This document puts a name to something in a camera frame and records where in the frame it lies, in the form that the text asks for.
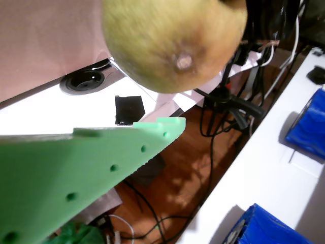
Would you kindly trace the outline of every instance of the hole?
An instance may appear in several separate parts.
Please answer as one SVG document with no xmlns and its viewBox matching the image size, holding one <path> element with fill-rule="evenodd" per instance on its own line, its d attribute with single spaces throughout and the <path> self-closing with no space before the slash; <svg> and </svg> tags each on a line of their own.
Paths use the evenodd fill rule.
<svg viewBox="0 0 325 244">
<path fill-rule="evenodd" d="M 118 166 L 116 165 L 116 164 L 113 164 L 112 166 L 111 166 L 111 168 L 110 168 L 110 171 L 111 172 L 114 172 L 114 171 L 116 171 L 118 169 Z"/>
<path fill-rule="evenodd" d="M 77 193 L 75 193 L 75 192 L 69 193 L 66 196 L 66 199 L 67 199 L 68 202 L 76 200 L 76 198 L 77 198 Z"/>
<path fill-rule="evenodd" d="M 12 244 L 18 239 L 17 232 L 9 232 L 3 239 L 4 244 Z"/>
<path fill-rule="evenodd" d="M 147 150 L 147 147 L 145 146 L 145 145 L 143 145 L 142 147 L 141 147 L 141 152 L 145 152 Z"/>
</svg>

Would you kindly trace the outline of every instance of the blue plastic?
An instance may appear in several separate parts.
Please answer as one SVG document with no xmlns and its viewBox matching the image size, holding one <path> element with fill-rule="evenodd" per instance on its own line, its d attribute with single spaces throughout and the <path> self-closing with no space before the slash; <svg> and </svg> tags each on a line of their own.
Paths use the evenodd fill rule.
<svg viewBox="0 0 325 244">
<path fill-rule="evenodd" d="M 232 231 L 242 220 L 245 220 L 245 225 L 234 242 L 236 244 L 312 244 L 257 204 L 242 215 Z"/>
<path fill-rule="evenodd" d="M 325 91 L 319 89 L 306 109 L 285 139 L 325 159 Z"/>
</svg>

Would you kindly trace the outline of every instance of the white desk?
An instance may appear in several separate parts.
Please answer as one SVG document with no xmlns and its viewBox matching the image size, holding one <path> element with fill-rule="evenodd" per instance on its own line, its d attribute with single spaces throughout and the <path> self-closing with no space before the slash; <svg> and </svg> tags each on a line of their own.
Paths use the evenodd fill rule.
<svg viewBox="0 0 325 244">
<path fill-rule="evenodd" d="M 306 75 L 325 56 L 309 54 L 290 84 L 242 149 L 178 240 L 222 243 L 243 211 L 257 203 L 315 243 L 325 242 L 323 165 L 279 143 L 288 116 L 300 113 L 319 86 Z"/>
<path fill-rule="evenodd" d="M 234 66 L 231 75 L 257 65 L 259 57 L 251 52 L 246 65 Z M 220 81 L 221 73 L 200 88 L 209 93 Z M 169 117 L 180 107 L 186 111 L 203 98 L 193 91 L 157 94 L 128 77 L 83 96 L 64 94 L 55 85 L 0 109 L 0 135 L 62 134 L 71 133 L 73 128 L 115 127 L 115 96 L 141 96 L 146 112 L 141 121 L 145 122 Z"/>
</svg>

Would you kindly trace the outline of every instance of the black wire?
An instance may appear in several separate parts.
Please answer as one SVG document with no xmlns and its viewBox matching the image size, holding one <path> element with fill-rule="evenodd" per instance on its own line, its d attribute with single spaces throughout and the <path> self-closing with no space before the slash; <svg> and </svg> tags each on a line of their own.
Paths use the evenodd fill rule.
<svg viewBox="0 0 325 244">
<path fill-rule="evenodd" d="M 123 181 L 128 187 L 130 187 L 131 189 L 133 189 L 141 198 L 142 200 L 145 201 L 145 203 L 148 205 L 148 207 L 150 208 L 152 214 L 153 214 L 153 217 L 155 218 L 156 222 L 157 222 L 157 226 L 158 226 L 158 229 L 159 229 L 159 232 L 160 232 L 160 235 L 161 235 L 161 238 L 162 238 L 162 242 L 163 244 L 166 244 L 166 240 L 165 240 L 165 237 L 164 237 L 164 234 L 162 232 L 162 229 L 160 227 L 160 224 L 159 224 L 159 219 L 157 217 L 157 214 L 156 212 L 154 211 L 153 207 L 150 205 L 150 203 L 148 202 L 148 200 L 134 187 L 132 186 L 129 182 L 127 182 L 126 180 Z"/>
<path fill-rule="evenodd" d="M 138 240 L 138 239 L 144 239 L 147 237 L 147 235 L 149 235 L 155 228 L 156 226 L 158 226 L 158 224 L 162 223 L 163 221 L 165 220 L 168 220 L 168 219 L 192 219 L 192 217 L 188 217 L 188 216 L 168 216 L 168 217 L 165 217 L 161 220 L 158 221 L 157 224 L 155 224 L 146 234 L 144 235 L 141 235 L 141 236 L 137 236 L 137 237 L 126 237 L 126 236 L 121 236 L 121 239 L 126 239 L 126 240 Z"/>
</svg>

